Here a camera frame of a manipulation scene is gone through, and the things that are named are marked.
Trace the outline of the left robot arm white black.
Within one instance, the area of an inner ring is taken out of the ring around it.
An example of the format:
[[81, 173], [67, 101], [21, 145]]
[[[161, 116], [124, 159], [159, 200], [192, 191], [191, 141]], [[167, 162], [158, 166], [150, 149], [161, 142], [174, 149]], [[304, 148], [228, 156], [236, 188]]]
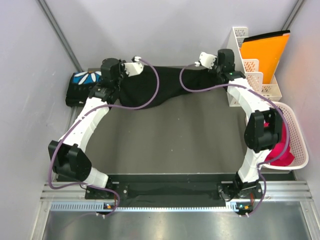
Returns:
[[58, 141], [50, 142], [49, 183], [52, 182], [52, 174], [57, 174], [76, 183], [95, 186], [102, 198], [113, 194], [114, 187], [108, 183], [108, 175], [92, 166], [85, 151], [99, 122], [120, 96], [120, 85], [126, 77], [125, 63], [125, 60], [116, 58], [102, 61], [100, 82], [90, 90], [82, 111]]

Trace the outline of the black graphic t-shirt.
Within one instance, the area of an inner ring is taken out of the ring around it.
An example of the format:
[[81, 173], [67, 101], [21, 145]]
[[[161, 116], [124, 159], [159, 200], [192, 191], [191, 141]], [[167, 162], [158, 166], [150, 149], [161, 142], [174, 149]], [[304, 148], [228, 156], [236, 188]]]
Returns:
[[156, 66], [152, 70], [145, 66], [142, 73], [126, 77], [119, 91], [121, 106], [129, 109], [148, 109], [161, 105], [165, 101], [188, 94], [189, 90], [204, 90], [227, 84], [225, 80], [213, 80], [208, 69], [185, 69]]

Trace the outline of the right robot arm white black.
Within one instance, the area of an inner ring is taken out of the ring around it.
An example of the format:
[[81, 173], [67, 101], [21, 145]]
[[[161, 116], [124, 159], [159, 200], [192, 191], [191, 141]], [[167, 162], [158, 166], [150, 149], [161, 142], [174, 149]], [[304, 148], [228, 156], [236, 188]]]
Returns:
[[219, 191], [222, 198], [230, 201], [234, 197], [245, 198], [256, 190], [262, 163], [282, 139], [283, 119], [281, 112], [263, 100], [249, 85], [245, 75], [235, 69], [232, 49], [218, 50], [213, 69], [222, 86], [236, 99], [247, 118], [244, 131], [247, 150], [243, 164], [236, 172], [232, 184], [223, 186]]

